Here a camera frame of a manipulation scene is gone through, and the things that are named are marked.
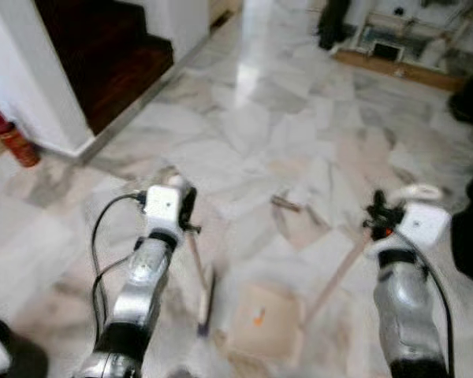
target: wire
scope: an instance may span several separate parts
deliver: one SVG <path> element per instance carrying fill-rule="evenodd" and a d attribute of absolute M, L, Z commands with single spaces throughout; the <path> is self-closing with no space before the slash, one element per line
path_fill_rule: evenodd
<path fill-rule="evenodd" d="M 441 302 L 443 304 L 443 308 L 445 310 L 445 319 L 447 323 L 447 354 L 448 354 L 448 364 L 449 364 L 449 377 L 455 378 L 456 371 L 454 369 L 454 332 L 453 332 L 453 323 L 452 323 L 452 314 L 450 313 L 449 307 L 449 300 L 447 299 L 447 295 L 445 293 L 445 288 L 441 284 L 441 281 L 436 274 L 432 264 L 426 258 L 424 253 L 413 243 L 407 236 L 403 235 L 401 232 L 393 229 L 393 232 L 402 239 L 405 243 L 407 243 L 419 256 L 420 260 L 433 277 L 434 284 L 436 285 L 438 292 L 440 293 Z"/>
<path fill-rule="evenodd" d="M 105 213 L 110 209 L 110 207 L 115 204 L 116 202 L 121 201 L 122 199 L 126 198 L 131 198 L 138 200 L 140 202 L 143 201 L 143 193 L 131 193 L 127 195 L 119 195 L 116 198 L 112 199 L 109 203 L 105 205 L 103 208 L 102 212 L 98 216 L 98 219 L 96 220 L 95 226 L 93 227 L 93 231 L 91 233 L 91 257 L 93 261 L 93 269 L 95 270 L 95 275 L 96 278 L 102 273 L 100 270 L 100 264 L 99 264 L 99 259 L 98 259 L 98 253 L 96 251 L 96 236 L 98 235 L 98 230 L 99 230 L 99 225 L 102 222 L 103 216 Z M 108 305 L 108 298 L 105 290 L 105 286 L 103 283 L 100 285 L 96 285 L 96 290 L 99 289 L 99 294 L 100 298 L 102 300 L 102 307 L 103 307 L 103 323 L 105 323 L 107 316 L 108 316 L 108 311 L 109 311 L 109 305 Z M 93 298 L 93 313 L 95 314 L 95 328 L 96 328 L 96 338 L 99 337 L 99 332 L 100 332 L 100 311 L 99 311 L 99 303 L 98 299 L 96 298 L 96 294 L 94 295 Z"/>
<path fill-rule="evenodd" d="M 98 287 L 99 287 L 99 283 L 102 280 L 103 276 L 105 276 L 106 273 L 108 273 L 110 270 L 118 267 L 119 265 L 121 265 L 122 263 L 127 261 L 134 253 L 135 253 L 135 251 L 130 253 L 128 256 L 126 256 L 124 258 L 120 258 L 119 260 L 117 260 L 117 261 L 113 262 L 112 264 L 108 265 L 107 267 L 105 267 L 104 270 L 102 270 L 100 272 L 100 274 L 97 275 L 97 277 L 95 278 L 95 281 L 93 282 L 93 287 L 91 289 L 91 300 L 93 302 L 93 314 L 95 315 L 95 328 L 96 328 L 96 330 L 95 330 L 95 345 L 98 342 L 98 340 L 100 338 L 100 333 L 101 333 L 100 321 L 99 321 L 99 311 L 98 311 L 98 299 L 97 299 L 97 295 L 96 295 Z"/>

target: stair step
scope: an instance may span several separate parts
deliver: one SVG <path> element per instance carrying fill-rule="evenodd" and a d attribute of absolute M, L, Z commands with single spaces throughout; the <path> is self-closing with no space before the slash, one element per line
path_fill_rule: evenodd
<path fill-rule="evenodd" d="M 155 39 L 139 43 L 108 68 L 87 77 L 79 103 L 95 134 L 130 106 L 173 65 L 171 45 Z"/>
<path fill-rule="evenodd" d="M 76 31 L 65 30 L 57 47 L 67 74 L 75 80 L 108 64 L 146 35 L 140 6 L 116 4 L 104 11 L 87 13 Z"/>

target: fire extinguisher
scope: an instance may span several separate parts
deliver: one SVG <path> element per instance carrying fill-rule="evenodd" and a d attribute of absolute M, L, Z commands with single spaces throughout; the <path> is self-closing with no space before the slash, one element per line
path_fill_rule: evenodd
<path fill-rule="evenodd" d="M 0 140 L 24 167 L 32 167 L 40 161 L 35 147 L 19 133 L 16 125 L 7 121 L 1 113 Z"/>

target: white wall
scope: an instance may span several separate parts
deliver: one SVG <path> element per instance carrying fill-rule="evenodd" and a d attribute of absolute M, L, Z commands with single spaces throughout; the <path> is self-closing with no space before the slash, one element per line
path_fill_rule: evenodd
<path fill-rule="evenodd" d="M 94 139 L 32 0 L 0 0 L 0 109 L 64 154 Z"/>
<path fill-rule="evenodd" d="M 143 6 L 147 32 L 172 41 L 181 60 L 209 33 L 208 0 L 122 0 Z"/>

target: dark wooden stair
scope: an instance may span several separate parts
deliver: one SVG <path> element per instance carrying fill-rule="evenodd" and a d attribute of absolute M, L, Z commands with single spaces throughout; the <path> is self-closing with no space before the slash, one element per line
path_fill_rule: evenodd
<path fill-rule="evenodd" d="M 35 0 L 95 134 L 173 65 L 169 41 L 147 34 L 141 6 L 112 0 Z"/>

